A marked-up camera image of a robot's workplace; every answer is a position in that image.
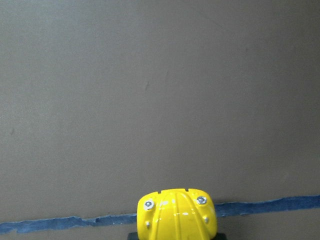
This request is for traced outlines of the yellow beetle toy car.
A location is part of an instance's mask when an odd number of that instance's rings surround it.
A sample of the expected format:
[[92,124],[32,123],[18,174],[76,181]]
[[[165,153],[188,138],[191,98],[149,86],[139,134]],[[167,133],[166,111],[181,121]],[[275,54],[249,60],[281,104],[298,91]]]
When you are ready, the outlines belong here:
[[144,195],[137,203],[136,224],[139,240],[212,240],[218,234],[212,198],[195,188]]

